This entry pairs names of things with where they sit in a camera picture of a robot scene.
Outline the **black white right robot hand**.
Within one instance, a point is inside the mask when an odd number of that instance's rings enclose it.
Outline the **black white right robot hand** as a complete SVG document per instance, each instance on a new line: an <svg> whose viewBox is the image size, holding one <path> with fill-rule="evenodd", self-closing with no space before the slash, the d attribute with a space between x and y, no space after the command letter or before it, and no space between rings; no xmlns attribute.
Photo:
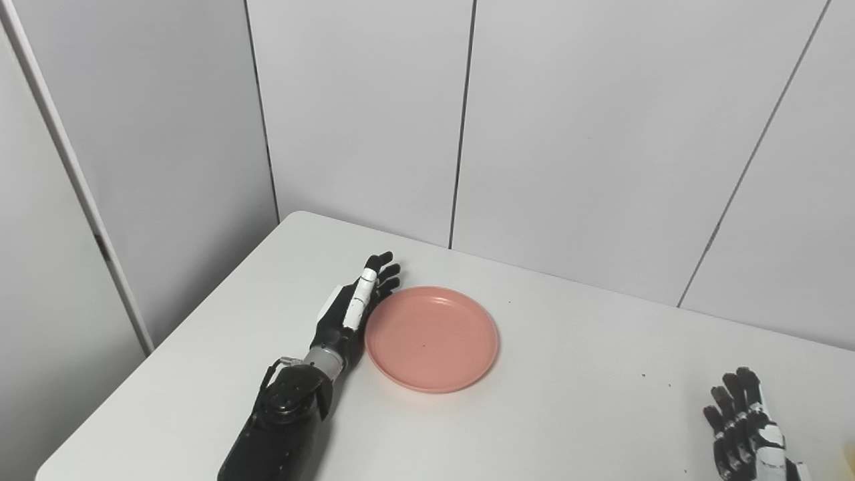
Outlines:
<svg viewBox="0 0 855 481"><path fill-rule="evenodd" d="M702 413L713 433L715 471L723 480L810 480L793 462L781 426L773 420L758 375L748 367L727 372L709 390Z"/></svg>

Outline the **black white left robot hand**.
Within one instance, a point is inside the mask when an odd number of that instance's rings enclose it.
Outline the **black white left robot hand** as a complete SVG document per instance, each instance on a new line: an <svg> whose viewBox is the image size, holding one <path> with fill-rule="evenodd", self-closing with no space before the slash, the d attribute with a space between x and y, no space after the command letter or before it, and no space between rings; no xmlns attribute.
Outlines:
<svg viewBox="0 0 855 481"><path fill-rule="evenodd" d="M309 345L323 348L341 359L343 369L358 362L363 351L364 331L373 311L400 286L401 266L391 251L367 259L361 276L340 287L317 323Z"/></svg>

